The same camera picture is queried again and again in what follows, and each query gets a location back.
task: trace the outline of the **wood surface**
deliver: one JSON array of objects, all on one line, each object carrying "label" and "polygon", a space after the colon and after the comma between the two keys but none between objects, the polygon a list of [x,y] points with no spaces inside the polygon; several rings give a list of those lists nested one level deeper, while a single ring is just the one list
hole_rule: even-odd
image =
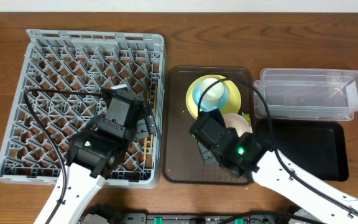
[{"label": "wood surface", "polygon": [[[255,80],[267,67],[358,70],[358,14],[0,13],[0,149],[24,54],[26,29],[157,33],[165,38],[168,68],[244,67]],[[350,178],[330,182],[358,197],[358,112],[341,123]],[[0,183],[0,223],[32,223],[51,186]],[[152,190],[102,189],[91,204],[123,212],[239,213],[284,211],[291,203],[257,184],[245,187],[171,184]]]}]

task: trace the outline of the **clear plastic container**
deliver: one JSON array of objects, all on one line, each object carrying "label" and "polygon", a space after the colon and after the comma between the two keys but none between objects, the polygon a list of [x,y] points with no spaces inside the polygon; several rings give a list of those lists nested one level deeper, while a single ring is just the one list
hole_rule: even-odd
[{"label": "clear plastic container", "polygon": [[[264,95],[272,118],[350,121],[358,111],[358,71],[265,68],[254,86]],[[254,95],[255,115],[265,118]]]}]

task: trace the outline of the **green tape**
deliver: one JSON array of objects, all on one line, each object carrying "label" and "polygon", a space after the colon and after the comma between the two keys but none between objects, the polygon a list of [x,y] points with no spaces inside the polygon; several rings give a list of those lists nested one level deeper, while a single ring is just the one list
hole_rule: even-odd
[{"label": "green tape", "polygon": [[162,224],[162,217],[155,217],[154,224]]},{"label": "green tape", "polygon": [[238,218],[234,221],[235,224],[244,224],[244,220],[242,218]]}]

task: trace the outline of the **white backdrop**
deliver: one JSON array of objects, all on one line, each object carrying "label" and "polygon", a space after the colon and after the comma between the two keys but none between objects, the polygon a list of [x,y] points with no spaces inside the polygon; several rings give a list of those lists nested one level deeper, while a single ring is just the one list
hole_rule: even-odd
[{"label": "white backdrop", "polygon": [[358,0],[0,0],[0,12],[358,12]]}]

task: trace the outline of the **wood grain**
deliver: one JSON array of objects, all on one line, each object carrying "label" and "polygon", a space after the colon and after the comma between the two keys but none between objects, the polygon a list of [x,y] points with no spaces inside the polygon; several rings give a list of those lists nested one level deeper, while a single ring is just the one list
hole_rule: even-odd
[{"label": "wood grain", "polygon": [[[358,70],[358,14],[0,13],[0,148],[29,43],[26,29],[158,33],[168,68],[236,66],[254,79],[267,67]],[[358,197],[358,112],[342,123],[350,178],[331,182]],[[0,184],[0,223],[32,223],[52,187]],[[91,204],[150,213],[239,213],[284,210],[290,202],[257,184],[245,187],[170,184],[152,190],[102,189]]]}]

